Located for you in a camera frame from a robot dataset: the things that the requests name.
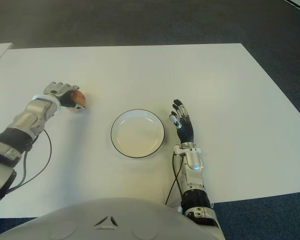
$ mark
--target white plate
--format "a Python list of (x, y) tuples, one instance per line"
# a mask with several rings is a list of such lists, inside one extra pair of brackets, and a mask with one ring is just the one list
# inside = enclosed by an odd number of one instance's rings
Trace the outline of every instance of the white plate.
[(152, 112), (134, 109), (122, 113), (111, 128), (113, 146), (123, 155), (142, 158), (154, 153), (165, 138), (161, 120)]

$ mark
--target wire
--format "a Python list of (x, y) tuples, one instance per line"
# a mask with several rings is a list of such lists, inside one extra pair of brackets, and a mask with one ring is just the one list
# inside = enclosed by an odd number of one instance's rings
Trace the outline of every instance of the wire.
[[(31, 146), (38, 140), (38, 136), (35, 137), (35, 139), (33, 140), (33, 142), (31, 142)], [(26, 176), (27, 176), (27, 156), (28, 156), (29, 151), (25, 151), (24, 155), (23, 155), (23, 176), (22, 176), (22, 180), (14, 187), (10, 188), (8, 190), (7, 193), (10, 193), (12, 191), (14, 191), (15, 189), (17, 189), (21, 184), (24, 183)]]
[(49, 145), (50, 145), (50, 154), (49, 154), (48, 161), (46, 162), (45, 166), (43, 167), (43, 169), (42, 169), (40, 172), (38, 172), (34, 177), (32, 177), (31, 179), (29, 179), (28, 181), (26, 181), (25, 183), (23, 183), (23, 181), (24, 181), (25, 178), (26, 178), (26, 176), (25, 176), (25, 175), (26, 175), (26, 174), (25, 174), (25, 173), (26, 173), (26, 167), (25, 167), (25, 165), (26, 165), (26, 159), (27, 159), (27, 155), (28, 155), (28, 152), (26, 151), (25, 154), (24, 154), (24, 160), (23, 160), (23, 171), (24, 171), (24, 172), (23, 172), (23, 178), (22, 178), (21, 182), (20, 182), (17, 186), (15, 186), (15, 187), (9, 189), (9, 191), (7, 192), (7, 194), (9, 194), (9, 193), (11, 193), (11, 192), (17, 190), (18, 188), (22, 187), (23, 185), (25, 185), (25, 184), (29, 183), (30, 181), (32, 181), (33, 179), (35, 179), (37, 176), (39, 176), (39, 175), (47, 168), (48, 164), (50, 163), (51, 155), (52, 155), (52, 144), (51, 144), (51, 139), (50, 139), (50, 136), (49, 136), (49, 134), (47, 133), (47, 131), (46, 131), (46, 130), (43, 130), (43, 131), (44, 131), (44, 133), (46, 134), (46, 136), (48, 137)]
[(173, 154), (172, 154), (172, 168), (173, 168), (173, 174), (174, 174), (174, 181), (173, 181), (172, 186), (171, 186), (171, 188), (170, 188), (168, 197), (166, 198), (165, 205), (167, 205), (167, 203), (168, 203), (170, 194), (171, 194), (172, 189), (173, 189), (173, 187), (174, 187), (174, 185), (175, 185), (176, 182), (177, 182), (177, 185), (178, 185), (178, 188), (179, 188), (179, 192), (180, 192), (180, 195), (181, 195), (181, 199), (183, 199), (181, 187), (180, 187), (180, 184), (179, 184), (179, 181), (178, 181), (178, 176), (179, 176), (179, 173), (180, 173), (180, 171), (181, 171), (181, 168), (182, 168), (182, 164), (183, 164), (183, 163), (184, 163), (184, 156), (182, 156), (180, 168), (179, 168), (179, 170), (178, 170), (178, 173), (176, 174), (176, 170), (175, 170), (175, 152), (173, 152)]

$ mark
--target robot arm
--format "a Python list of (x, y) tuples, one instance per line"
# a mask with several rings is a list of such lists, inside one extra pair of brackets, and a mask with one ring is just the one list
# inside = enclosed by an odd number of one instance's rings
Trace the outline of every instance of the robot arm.
[(76, 85), (50, 83), (43, 94), (36, 95), (0, 134), (0, 200), (17, 176), (14, 167), (22, 154), (30, 151), (33, 141), (46, 122), (61, 108), (85, 109), (85, 98)]
[(219, 240), (224, 240), (215, 211), (211, 208), (207, 190), (202, 178), (202, 152), (194, 143), (194, 130), (186, 107), (181, 101), (174, 100), (170, 120), (177, 129), (180, 145), (174, 146), (174, 154), (181, 156), (181, 172), (178, 177), (181, 182), (182, 214), (202, 228), (212, 233)]

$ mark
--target white sheet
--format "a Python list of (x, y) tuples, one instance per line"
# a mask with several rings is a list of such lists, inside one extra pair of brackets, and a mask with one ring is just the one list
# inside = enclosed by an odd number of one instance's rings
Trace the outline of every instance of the white sheet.
[[(0, 60), (0, 133), (51, 81), (79, 85), (88, 110), (63, 109), (46, 124), (51, 163), (0, 202), (0, 218), (96, 198), (164, 203), (179, 143), (169, 121), (175, 98), (190, 114), (212, 202), (300, 192), (300, 114), (241, 44), (8, 50)], [(112, 146), (112, 123), (130, 109), (152, 111), (164, 124), (165, 141), (149, 157), (128, 158)], [(42, 134), (28, 155), (27, 179), (48, 155)], [(16, 170), (17, 183), (22, 163)]]

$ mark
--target gray carpet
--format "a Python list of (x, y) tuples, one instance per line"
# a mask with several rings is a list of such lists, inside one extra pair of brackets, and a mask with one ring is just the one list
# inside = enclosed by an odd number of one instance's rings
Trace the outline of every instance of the gray carpet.
[[(0, 0), (5, 42), (14, 48), (242, 43), (300, 112), (300, 11), (283, 0)], [(300, 193), (215, 209), (228, 240), (300, 240)], [(19, 221), (0, 219), (0, 232)]]

